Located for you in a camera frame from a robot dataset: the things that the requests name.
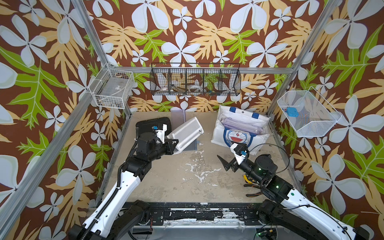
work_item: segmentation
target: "black plastic bracket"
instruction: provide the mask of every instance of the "black plastic bracket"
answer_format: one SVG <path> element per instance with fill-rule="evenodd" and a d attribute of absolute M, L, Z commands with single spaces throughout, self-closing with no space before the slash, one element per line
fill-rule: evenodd
<path fill-rule="evenodd" d="M 260 225 L 257 209 L 243 210 L 244 224 L 247 226 Z"/>

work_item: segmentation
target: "pliers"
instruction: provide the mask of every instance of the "pliers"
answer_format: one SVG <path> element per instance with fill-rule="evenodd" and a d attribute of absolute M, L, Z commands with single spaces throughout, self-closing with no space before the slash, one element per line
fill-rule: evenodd
<path fill-rule="evenodd" d="M 244 187 L 254 187 L 254 188 L 260 189 L 260 186 L 256 185 L 256 184 L 244 184 Z M 257 197 L 257 196 L 260 196 L 260 195 L 262 195 L 262 193 L 261 192 L 257 192 L 257 193 L 254 193 L 254 194 L 246 194 L 245 196 L 246 197 Z"/>

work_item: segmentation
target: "basket divider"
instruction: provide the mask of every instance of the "basket divider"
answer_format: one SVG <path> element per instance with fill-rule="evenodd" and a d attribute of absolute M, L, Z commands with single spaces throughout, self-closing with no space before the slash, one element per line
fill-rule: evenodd
<path fill-rule="evenodd" d="M 170 95 L 170 89 L 172 86 L 172 77 L 170 75 L 170 68 L 168 69 L 167 84 L 168 84 L 168 94 Z"/>
<path fill-rule="evenodd" d="M 189 91 L 188 80 L 187 80 L 187 68 L 185 68 L 185 95 L 187 95 L 187 91 Z"/>
<path fill-rule="evenodd" d="M 205 91 L 205 85 L 204 85 L 204 76 L 205 76 L 205 74 L 204 74 L 204 68 L 202 69 L 203 70 L 203 77 L 202 77 L 202 85 L 201 85 L 201 87 L 202 87 L 202 89 L 203 89 L 203 91 L 202 91 L 202 94 L 204 94 L 204 91 Z"/>

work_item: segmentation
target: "doraemon bag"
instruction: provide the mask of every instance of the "doraemon bag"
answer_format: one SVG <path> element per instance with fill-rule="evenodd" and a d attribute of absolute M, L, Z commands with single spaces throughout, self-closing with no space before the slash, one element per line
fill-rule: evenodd
<path fill-rule="evenodd" d="M 231 118 L 232 120 L 238 120 L 239 122 L 247 123 L 254 127 L 261 127 L 264 131 L 261 134 L 254 134 L 233 127 L 225 127 L 221 123 L 221 120 L 224 118 Z M 230 147 L 231 141 L 246 143 L 248 149 L 251 150 L 255 146 L 265 143 L 268 139 L 269 134 L 266 129 L 268 122 L 269 118 L 261 114 L 248 112 L 236 107 L 220 106 L 211 142 L 224 147 Z M 250 154 L 256 155 L 261 147 L 262 146 L 258 146 L 252 150 Z"/>

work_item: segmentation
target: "black cable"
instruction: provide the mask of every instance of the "black cable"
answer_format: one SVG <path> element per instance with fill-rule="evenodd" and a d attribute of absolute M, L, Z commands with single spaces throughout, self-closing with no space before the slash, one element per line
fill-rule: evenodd
<path fill-rule="evenodd" d="M 267 226 L 267 225 L 270 225 L 270 224 L 271 224 L 271 222 L 269 222 L 269 223 L 263 225 L 261 228 L 257 229 L 255 235 L 253 236 L 253 240 L 255 240 L 256 234 L 262 232 L 262 231 L 260 231 L 260 230 L 263 229 L 263 227 L 265 227 L 265 226 Z"/>
<path fill-rule="evenodd" d="M 130 231 L 128 231 L 128 235 L 131 237 L 132 240 L 137 240 L 137 239 L 132 235 L 132 233 L 131 233 Z"/>
<path fill-rule="evenodd" d="M 280 148 L 281 150 L 283 150 L 285 152 L 285 154 L 287 155 L 287 157 L 288 157 L 288 164 L 287 164 L 287 166 L 283 170 L 281 170 L 279 172 L 276 172 L 275 174 L 284 172 L 285 170 L 288 169 L 288 166 L 291 163 L 291 160 L 290 160 L 290 156 L 288 155 L 288 153 L 286 152 L 286 150 L 284 148 L 282 148 L 280 146 L 277 146 L 276 144 L 272 144 L 272 143 L 262 143 L 262 144 L 259 144 L 259 145 L 255 146 L 254 148 L 252 148 L 249 152 L 252 152 L 253 149 L 255 149 L 256 147 L 258 147 L 260 145 L 273 145 L 273 146 L 276 146 L 276 147 Z"/>
<path fill-rule="evenodd" d="M 136 147 L 137 145 L 137 139 L 139 138 L 139 128 L 136 127 L 136 139 L 135 139 L 135 143 L 133 144 L 132 148 L 131 148 L 131 151 Z M 100 218 L 100 216 L 102 215 L 102 213 L 105 211 L 105 209 L 108 207 L 108 205 L 111 203 L 111 201 L 113 200 L 113 198 L 116 196 L 116 194 L 118 193 L 119 189 L 120 189 L 120 185 L 121 185 L 121 169 L 123 167 L 123 165 L 125 164 L 125 162 L 123 164 L 120 165 L 119 169 L 118 169 L 118 180 L 117 180 L 117 183 L 116 183 L 116 188 L 115 190 L 113 191 L 112 195 L 109 197 L 109 199 L 107 200 L 107 202 L 103 205 L 103 207 L 100 209 L 99 213 L 96 215 L 96 217 L 92 220 L 92 222 L 90 223 L 90 225 L 88 226 L 88 228 L 84 231 L 83 235 L 81 236 L 80 240 L 84 240 L 85 237 L 88 235 L 88 233 L 91 231 L 91 229 L 93 228 L 93 226 L 96 224 L 97 222 L 97 219 Z"/>
<path fill-rule="evenodd" d="M 307 204 L 307 205 L 299 205 L 299 206 L 297 206 L 297 207 L 293 207 L 293 208 L 291 208 L 291 209 L 284 209 L 284 210 L 289 211 L 289 210 L 298 209 L 299 207 L 304 207 L 304 206 L 306 206 L 306 207 L 310 207 L 311 205 L 309 205 L 309 204 Z"/>
<path fill-rule="evenodd" d="M 336 221 L 331 215 L 329 215 L 329 213 L 327 213 L 326 211 L 323 211 L 322 209 L 320 209 L 320 208 L 318 208 L 318 207 L 314 207 L 314 206 L 312 206 L 312 205 L 307 204 L 307 205 L 299 205 L 299 206 L 297 206 L 297 207 L 294 207 L 294 208 L 291 208 L 291 209 L 284 209 L 284 210 L 289 211 L 289 210 L 297 209 L 297 208 L 299 208 L 299 207 L 304 207 L 304 206 L 306 206 L 306 207 L 312 207 L 312 208 L 314 208 L 314 209 L 317 209 L 317 210 L 323 212 L 325 215 L 327 215 L 328 217 L 330 217 L 330 219 L 332 219 L 334 222 L 336 222 L 336 223 L 341 227 L 341 229 L 343 229 L 343 232 L 345 232 L 345 233 L 348 235 L 349 239 L 352 240 L 352 238 L 351 238 L 351 236 L 349 235 L 349 233 L 347 232 L 347 230 L 346 230 L 346 229 L 345 229 L 345 228 L 344 228 L 338 221 Z"/>

